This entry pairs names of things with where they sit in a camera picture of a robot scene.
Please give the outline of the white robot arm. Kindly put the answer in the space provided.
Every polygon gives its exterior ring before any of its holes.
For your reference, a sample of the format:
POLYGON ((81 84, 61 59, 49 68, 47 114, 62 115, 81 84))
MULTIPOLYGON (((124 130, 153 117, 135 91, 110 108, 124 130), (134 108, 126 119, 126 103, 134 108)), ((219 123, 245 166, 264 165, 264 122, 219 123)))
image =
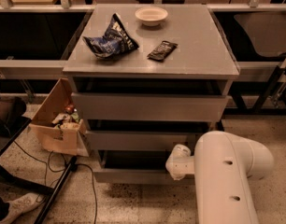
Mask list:
POLYGON ((266 146, 221 131, 203 134, 194 150, 175 145, 165 163, 175 180, 194 176, 199 224, 259 224, 249 181, 273 167, 266 146))

